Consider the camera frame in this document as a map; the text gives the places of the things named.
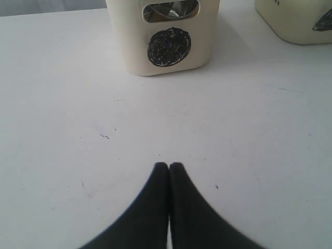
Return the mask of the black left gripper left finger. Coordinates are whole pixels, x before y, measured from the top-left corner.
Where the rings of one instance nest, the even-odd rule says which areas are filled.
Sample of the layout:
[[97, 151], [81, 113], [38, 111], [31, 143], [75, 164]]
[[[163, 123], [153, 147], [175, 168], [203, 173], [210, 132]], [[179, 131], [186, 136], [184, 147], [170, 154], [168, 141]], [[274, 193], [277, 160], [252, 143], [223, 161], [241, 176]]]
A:
[[167, 248], [169, 168], [157, 162], [141, 192], [124, 213], [82, 248]]

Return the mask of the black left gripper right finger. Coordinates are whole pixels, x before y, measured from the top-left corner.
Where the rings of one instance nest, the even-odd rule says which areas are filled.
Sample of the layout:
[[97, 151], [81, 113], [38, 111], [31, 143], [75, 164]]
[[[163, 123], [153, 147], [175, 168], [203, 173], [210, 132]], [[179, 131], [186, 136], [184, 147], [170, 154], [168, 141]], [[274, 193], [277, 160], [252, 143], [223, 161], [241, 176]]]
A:
[[169, 176], [173, 248], [262, 248], [215, 212], [182, 163], [172, 163]]

